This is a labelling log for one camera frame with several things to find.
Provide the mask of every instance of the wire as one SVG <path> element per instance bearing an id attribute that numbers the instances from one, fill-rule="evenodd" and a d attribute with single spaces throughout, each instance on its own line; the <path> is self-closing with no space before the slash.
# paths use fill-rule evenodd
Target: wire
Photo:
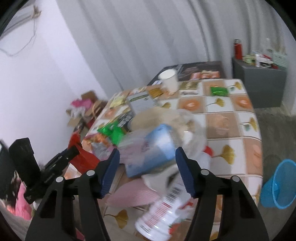
<path id="1" fill-rule="evenodd" d="M 34 19 L 33 36 L 30 38 L 29 42 L 28 42 L 24 47 L 22 47 L 19 51 L 17 51 L 17 52 L 14 53 L 14 54 L 9 53 L 9 52 L 7 52 L 5 49 L 2 49 L 2 48 L 0 48 L 0 52 L 5 53 L 8 57 L 14 57 L 14 56 L 18 55 L 22 50 L 24 50 L 24 49 L 30 44 L 30 42 L 32 41 L 32 39 L 33 39 L 35 36 L 36 36 L 36 20 Z"/>

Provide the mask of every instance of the concrete floor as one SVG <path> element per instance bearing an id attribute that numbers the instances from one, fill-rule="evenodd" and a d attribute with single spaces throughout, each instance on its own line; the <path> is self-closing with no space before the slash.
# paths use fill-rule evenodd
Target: concrete floor
<path id="1" fill-rule="evenodd" d="M 296 161 L 296 117 L 290 116 L 284 107 L 255 109 L 255 112 L 262 136 L 265 183 L 282 160 Z M 284 210 L 259 204 L 270 240 L 282 229 L 295 207 L 296 201 Z"/>

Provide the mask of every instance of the curtain fold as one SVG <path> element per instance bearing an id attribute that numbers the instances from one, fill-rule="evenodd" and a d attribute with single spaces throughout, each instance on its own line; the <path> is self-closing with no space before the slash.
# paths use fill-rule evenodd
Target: curtain fold
<path id="1" fill-rule="evenodd" d="M 264 0 L 80 0 L 98 45 L 123 89 L 146 85 L 163 67 L 222 61 L 232 77 L 233 40 L 243 54 L 283 46 Z"/>

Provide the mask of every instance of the red thermos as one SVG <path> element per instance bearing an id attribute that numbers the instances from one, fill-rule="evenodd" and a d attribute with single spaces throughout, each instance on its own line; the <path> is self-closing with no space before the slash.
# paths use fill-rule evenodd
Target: red thermos
<path id="1" fill-rule="evenodd" d="M 236 59 L 242 59 L 242 41 L 240 39 L 234 40 L 234 55 Z"/>

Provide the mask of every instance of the blue trash can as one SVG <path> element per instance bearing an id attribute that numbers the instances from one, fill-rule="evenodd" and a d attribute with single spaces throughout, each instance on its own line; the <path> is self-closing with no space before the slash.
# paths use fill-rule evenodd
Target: blue trash can
<path id="1" fill-rule="evenodd" d="M 296 198 L 296 163 L 290 159 L 283 160 L 274 175 L 264 184 L 260 202 L 264 207 L 285 209 Z"/>

